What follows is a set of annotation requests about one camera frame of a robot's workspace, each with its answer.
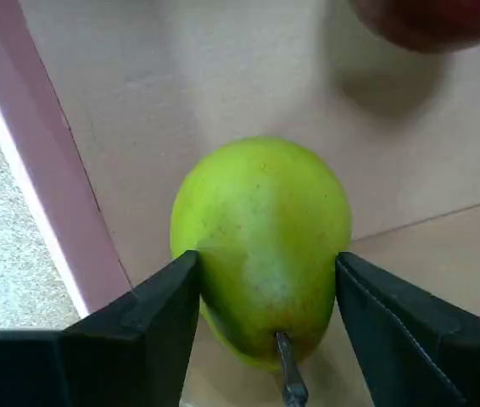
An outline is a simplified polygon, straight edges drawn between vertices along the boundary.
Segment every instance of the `pink trim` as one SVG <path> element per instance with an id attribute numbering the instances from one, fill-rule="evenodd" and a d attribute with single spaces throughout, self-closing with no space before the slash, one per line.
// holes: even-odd
<path id="1" fill-rule="evenodd" d="M 102 308 L 131 285 L 15 0 L 0 0 L 0 113 L 87 311 Z"/>

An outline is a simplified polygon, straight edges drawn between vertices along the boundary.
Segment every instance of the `green pear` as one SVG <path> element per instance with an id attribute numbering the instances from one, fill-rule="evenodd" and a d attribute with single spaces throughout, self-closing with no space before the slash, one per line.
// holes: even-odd
<path id="1" fill-rule="evenodd" d="M 320 342 L 335 296 L 334 260 L 351 213 L 316 154 L 273 137 L 214 151 L 187 175 L 170 220 L 177 257 L 200 252 L 201 310 L 214 334 L 252 365 L 279 366 L 275 334 L 295 359 Z"/>

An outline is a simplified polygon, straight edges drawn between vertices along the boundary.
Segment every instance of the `gray carpet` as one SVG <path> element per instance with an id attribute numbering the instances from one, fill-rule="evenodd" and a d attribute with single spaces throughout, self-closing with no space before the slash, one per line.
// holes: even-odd
<path id="1" fill-rule="evenodd" d="M 0 148 L 0 327 L 64 328 L 76 320 Z"/>

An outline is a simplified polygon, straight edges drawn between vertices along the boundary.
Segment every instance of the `beige surface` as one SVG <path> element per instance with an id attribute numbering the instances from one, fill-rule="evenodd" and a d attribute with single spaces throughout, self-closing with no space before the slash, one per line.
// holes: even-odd
<path id="1" fill-rule="evenodd" d="M 354 243 L 351 251 L 480 315 L 480 208 L 370 237 Z M 372 405 L 338 312 L 323 343 L 301 370 L 310 390 L 310 407 Z M 282 406 L 276 380 L 236 360 L 203 321 L 184 401 L 193 407 Z"/>
<path id="2" fill-rule="evenodd" d="M 407 53 L 345 0 L 21 0 L 104 218 L 139 282 L 182 177 L 227 140 L 313 148 L 363 237 L 480 203 L 480 47 Z"/>

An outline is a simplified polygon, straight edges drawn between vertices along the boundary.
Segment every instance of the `red object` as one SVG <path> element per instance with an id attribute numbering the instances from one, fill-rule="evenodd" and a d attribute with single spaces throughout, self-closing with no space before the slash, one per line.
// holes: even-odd
<path id="1" fill-rule="evenodd" d="M 351 0 L 360 19 L 401 47 L 426 53 L 480 42 L 480 0 Z"/>

